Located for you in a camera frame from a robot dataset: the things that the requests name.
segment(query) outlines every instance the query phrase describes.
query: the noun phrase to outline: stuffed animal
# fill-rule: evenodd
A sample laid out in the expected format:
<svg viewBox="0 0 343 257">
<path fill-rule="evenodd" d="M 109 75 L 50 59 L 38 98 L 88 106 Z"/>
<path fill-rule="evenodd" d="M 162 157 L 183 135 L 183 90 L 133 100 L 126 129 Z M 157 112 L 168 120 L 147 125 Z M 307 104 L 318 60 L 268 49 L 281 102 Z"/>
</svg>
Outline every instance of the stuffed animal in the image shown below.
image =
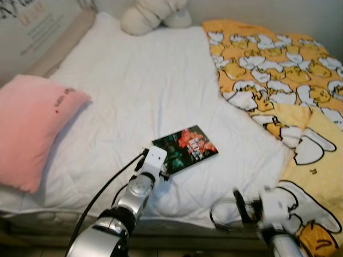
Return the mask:
<svg viewBox="0 0 343 257">
<path fill-rule="evenodd" d="M 121 28 L 131 35 L 144 35 L 161 23 L 172 28 L 185 28 L 192 19 L 187 0 L 137 0 L 121 19 Z"/>
</svg>

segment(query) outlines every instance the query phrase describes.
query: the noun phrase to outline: book cover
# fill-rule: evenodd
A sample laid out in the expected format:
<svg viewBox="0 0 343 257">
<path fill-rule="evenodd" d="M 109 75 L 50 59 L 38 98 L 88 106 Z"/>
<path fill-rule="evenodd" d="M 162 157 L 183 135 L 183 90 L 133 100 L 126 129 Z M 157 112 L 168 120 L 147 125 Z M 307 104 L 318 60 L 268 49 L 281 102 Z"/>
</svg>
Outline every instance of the book cover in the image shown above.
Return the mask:
<svg viewBox="0 0 343 257">
<path fill-rule="evenodd" d="M 152 143 L 167 151 L 165 167 L 169 175 L 218 153 L 213 143 L 198 126 L 156 139 Z"/>
</svg>

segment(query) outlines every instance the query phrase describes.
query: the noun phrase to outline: cartoon duck pattern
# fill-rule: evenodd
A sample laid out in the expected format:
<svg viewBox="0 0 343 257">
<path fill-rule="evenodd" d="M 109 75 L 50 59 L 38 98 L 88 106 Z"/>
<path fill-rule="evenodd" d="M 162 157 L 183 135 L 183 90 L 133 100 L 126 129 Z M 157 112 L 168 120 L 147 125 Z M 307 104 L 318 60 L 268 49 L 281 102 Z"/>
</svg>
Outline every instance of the cartoon duck pattern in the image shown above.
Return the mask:
<svg viewBox="0 0 343 257">
<path fill-rule="evenodd" d="M 277 189 L 309 256 L 342 244 L 343 65 L 316 40 L 231 20 L 203 23 L 220 93 L 294 155 Z"/>
</svg>

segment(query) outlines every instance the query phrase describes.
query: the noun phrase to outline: poster on wall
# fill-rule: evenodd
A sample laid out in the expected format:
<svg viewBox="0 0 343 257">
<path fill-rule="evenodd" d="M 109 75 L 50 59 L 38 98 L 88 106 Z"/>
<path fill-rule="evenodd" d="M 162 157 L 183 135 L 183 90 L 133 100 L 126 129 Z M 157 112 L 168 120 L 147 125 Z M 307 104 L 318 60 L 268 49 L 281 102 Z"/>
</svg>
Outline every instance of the poster on wall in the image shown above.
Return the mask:
<svg viewBox="0 0 343 257">
<path fill-rule="evenodd" d="M 80 12 L 76 0 L 0 0 L 0 86 L 42 57 Z"/>
</svg>

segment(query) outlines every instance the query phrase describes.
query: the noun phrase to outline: white bedsheet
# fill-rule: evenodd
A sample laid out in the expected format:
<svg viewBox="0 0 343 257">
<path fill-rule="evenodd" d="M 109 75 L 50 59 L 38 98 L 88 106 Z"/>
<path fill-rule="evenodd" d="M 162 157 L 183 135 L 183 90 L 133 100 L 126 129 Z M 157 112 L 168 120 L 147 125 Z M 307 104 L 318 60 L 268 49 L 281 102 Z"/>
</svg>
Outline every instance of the white bedsheet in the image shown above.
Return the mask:
<svg viewBox="0 0 343 257">
<path fill-rule="evenodd" d="M 212 227 L 209 207 L 273 186 L 288 161 L 287 148 L 220 95 L 217 73 L 201 27 L 161 28 L 134 37 L 98 14 L 54 81 L 87 92 L 93 102 L 57 137 L 33 195 L 0 188 L 5 216 L 39 211 L 81 213 L 98 189 L 153 139 L 199 125 L 219 154 L 161 183 L 143 218 Z M 133 167 L 107 189 L 90 215 L 110 206 Z M 238 212 L 221 213 L 227 221 Z"/>
</svg>

